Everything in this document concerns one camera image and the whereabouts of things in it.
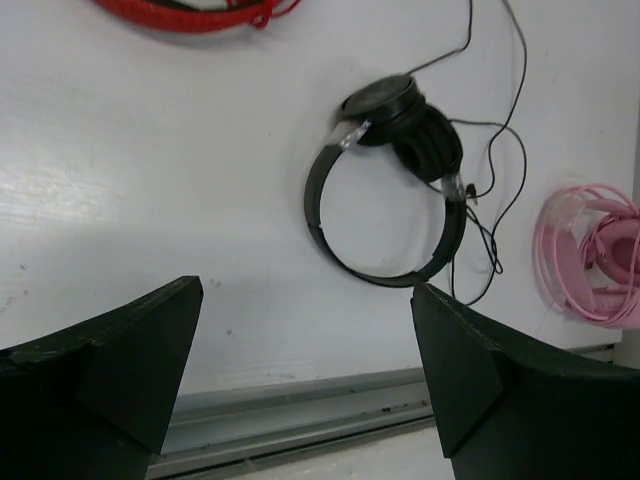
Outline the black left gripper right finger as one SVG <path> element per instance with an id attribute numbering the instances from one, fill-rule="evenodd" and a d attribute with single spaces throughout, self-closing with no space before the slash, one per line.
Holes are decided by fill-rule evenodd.
<path id="1" fill-rule="evenodd" d="M 431 285 L 411 308 L 456 478 L 638 478 L 637 370 L 548 345 Z"/>

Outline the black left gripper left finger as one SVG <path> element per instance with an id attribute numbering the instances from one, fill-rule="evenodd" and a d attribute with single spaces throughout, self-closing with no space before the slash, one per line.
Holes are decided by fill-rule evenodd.
<path id="1" fill-rule="evenodd" d="M 199 320 L 183 276 L 1 352 L 4 479 L 142 479 L 160 453 Z"/>

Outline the black headphones with thin cable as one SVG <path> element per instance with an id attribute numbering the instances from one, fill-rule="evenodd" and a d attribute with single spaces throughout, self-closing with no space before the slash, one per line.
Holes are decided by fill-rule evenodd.
<path id="1" fill-rule="evenodd" d="M 381 78 L 347 97 L 336 112 L 332 138 L 317 154 L 309 170 L 303 213 L 311 240 L 318 251 L 348 275 L 368 284 L 405 289 L 429 282 L 445 267 L 454 267 L 467 224 L 473 224 L 490 261 L 488 277 L 504 271 L 499 259 L 496 234 L 504 217 L 491 227 L 481 224 L 473 205 L 481 199 L 473 184 L 461 178 L 463 146 L 455 127 L 458 120 L 446 117 L 420 92 L 415 74 L 465 52 L 469 40 L 407 72 Z M 430 260 L 420 269 L 395 276 L 376 276 L 348 266 L 330 247 L 321 220 L 321 201 L 326 181 L 339 158 L 350 148 L 389 146 L 401 166 L 427 187 L 435 182 L 444 201 L 442 233 Z"/>

